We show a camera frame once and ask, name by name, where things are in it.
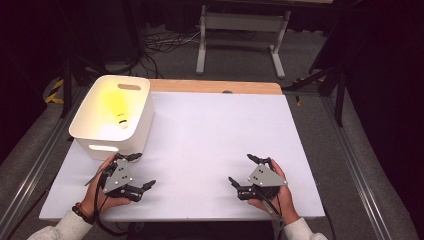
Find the floor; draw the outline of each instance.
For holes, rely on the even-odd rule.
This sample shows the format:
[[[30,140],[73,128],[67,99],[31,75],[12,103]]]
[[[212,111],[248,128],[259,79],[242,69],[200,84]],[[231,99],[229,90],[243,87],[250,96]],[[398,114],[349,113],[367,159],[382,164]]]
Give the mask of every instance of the floor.
[[[161,32],[163,29],[149,30],[149,33],[159,33],[162,40],[168,34],[171,38],[175,36]],[[272,34],[230,31],[210,34],[205,73],[201,76],[195,74],[198,36],[190,36],[193,38],[185,37],[182,41],[184,44],[170,52],[149,51],[155,64],[144,58],[142,63],[148,68],[139,64],[128,74],[156,78],[156,73],[151,71],[156,65],[160,73],[158,78],[276,82],[289,86],[296,78],[309,75],[309,67],[325,41],[320,32],[288,31],[280,50],[286,72],[286,78],[281,80],[276,77],[267,49],[274,40]],[[147,43],[156,47],[151,39],[148,37]],[[285,92],[327,210],[327,217],[307,219],[312,231],[334,239],[331,222],[339,239],[418,239],[409,213],[388,182],[369,145],[348,93],[343,109],[344,127],[339,128],[332,116],[334,97],[319,97],[314,93],[316,87],[314,83],[296,93]],[[84,96],[87,89],[74,86],[73,90],[74,99],[77,100]],[[294,95],[300,96],[301,106]],[[61,108],[60,104],[50,103],[0,167],[1,179],[6,183],[0,193],[0,211],[5,213],[0,223],[5,227],[0,234],[1,239],[6,239],[15,223],[21,219],[23,221],[11,239],[26,239],[33,232],[54,224],[39,220],[38,215],[47,196],[42,196],[42,193],[54,179],[71,144],[67,128],[72,113],[60,119]],[[34,169],[37,164],[42,167]],[[30,183],[24,182],[25,177],[34,176],[34,172],[39,173],[37,177],[33,177]],[[124,223],[109,225],[117,231],[127,226]],[[116,239],[97,226],[84,239],[98,238]]]

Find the white table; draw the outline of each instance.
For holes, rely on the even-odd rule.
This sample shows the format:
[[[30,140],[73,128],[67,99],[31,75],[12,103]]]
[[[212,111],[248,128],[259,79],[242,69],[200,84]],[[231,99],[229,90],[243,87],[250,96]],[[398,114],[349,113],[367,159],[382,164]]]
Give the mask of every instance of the white table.
[[[268,214],[237,198],[228,181],[251,185],[256,164],[246,154],[274,158],[286,173],[303,217],[324,216],[284,95],[152,92],[155,116],[131,185],[157,183],[138,203],[110,209],[106,221],[250,221]],[[74,141],[40,219],[58,220],[85,195],[100,161]]]

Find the desk leg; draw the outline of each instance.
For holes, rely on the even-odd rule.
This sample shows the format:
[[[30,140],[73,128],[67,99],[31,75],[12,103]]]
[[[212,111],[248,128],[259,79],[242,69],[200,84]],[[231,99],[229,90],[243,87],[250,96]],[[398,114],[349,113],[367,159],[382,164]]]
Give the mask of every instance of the desk leg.
[[[280,50],[281,42],[283,41],[284,33],[286,32],[289,18],[290,18],[290,11],[286,11],[284,13],[284,18],[280,24],[280,28],[277,34],[277,41],[275,45],[269,46],[271,57],[275,66],[275,71],[277,72],[277,76],[279,78],[284,78],[286,76],[283,70],[283,66],[281,65],[281,60],[280,60],[280,56],[278,55],[278,51]]]
[[[202,15],[200,16],[200,46],[199,55],[197,56],[196,74],[202,75],[205,70],[206,57],[206,6],[202,6]]]

